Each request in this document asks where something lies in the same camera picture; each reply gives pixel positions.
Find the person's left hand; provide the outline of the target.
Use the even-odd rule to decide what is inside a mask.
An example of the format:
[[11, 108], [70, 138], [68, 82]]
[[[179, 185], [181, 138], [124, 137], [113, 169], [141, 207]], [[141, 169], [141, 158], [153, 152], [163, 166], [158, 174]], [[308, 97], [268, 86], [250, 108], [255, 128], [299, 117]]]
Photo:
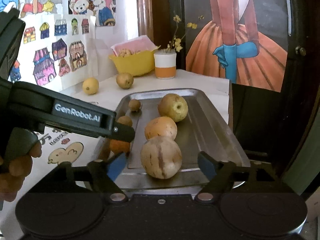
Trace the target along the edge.
[[9, 164], [9, 172], [1, 174], [1, 201], [12, 202], [20, 191], [23, 182], [31, 173], [33, 158], [42, 155], [42, 145], [39, 141], [27, 155], [20, 156]]

